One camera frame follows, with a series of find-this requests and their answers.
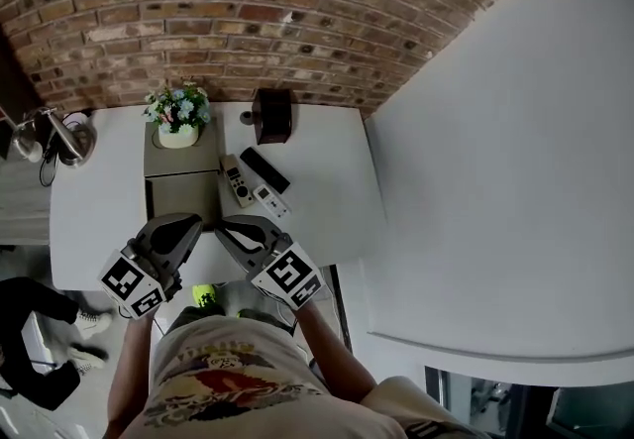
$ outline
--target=brick wall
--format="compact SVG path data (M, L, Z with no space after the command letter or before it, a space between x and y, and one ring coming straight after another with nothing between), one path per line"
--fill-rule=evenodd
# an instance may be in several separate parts
M0 0L42 98L136 104L184 78L218 100L288 87L372 113L495 0Z

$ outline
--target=remote control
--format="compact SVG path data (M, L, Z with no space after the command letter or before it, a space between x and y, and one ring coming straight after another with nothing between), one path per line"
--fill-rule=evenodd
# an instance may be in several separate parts
M290 182L284 178L277 169L267 163L253 147L249 147L242 152L240 159L247 163L248 167L261 176L266 183L280 194L290 185Z
M240 173L236 156L224 156L220 161L222 163L222 169L225 171L229 183L231 183L231 189L234 191L234 194L236 194L238 203L240 203L242 208L248 207L254 202L254 198L245 185L245 179Z
M254 190L254 196L262 205L264 205L264 208L277 219L281 219L282 217L290 213L288 207L282 202L281 199L279 199L279 197L275 195L273 190L266 184L256 187L256 189Z

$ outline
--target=green shoe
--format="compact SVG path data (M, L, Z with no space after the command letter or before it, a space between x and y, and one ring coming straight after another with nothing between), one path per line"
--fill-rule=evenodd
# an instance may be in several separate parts
M193 294L194 302L200 308L216 303L216 289L214 289L212 284L194 285L191 293Z

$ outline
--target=potted plant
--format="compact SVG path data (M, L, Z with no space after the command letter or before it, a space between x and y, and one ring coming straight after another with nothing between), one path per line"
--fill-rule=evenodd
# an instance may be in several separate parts
M144 115L158 125L158 140L167 149L191 147L198 140L198 128L209 123L207 92L185 81L182 88L146 96L150 106Z

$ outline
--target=white wall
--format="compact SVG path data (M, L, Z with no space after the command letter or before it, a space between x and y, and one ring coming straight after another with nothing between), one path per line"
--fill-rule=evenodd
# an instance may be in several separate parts
M388 223L371 331L493 360L481 377L630 367L634 0L501 0L367 127Z

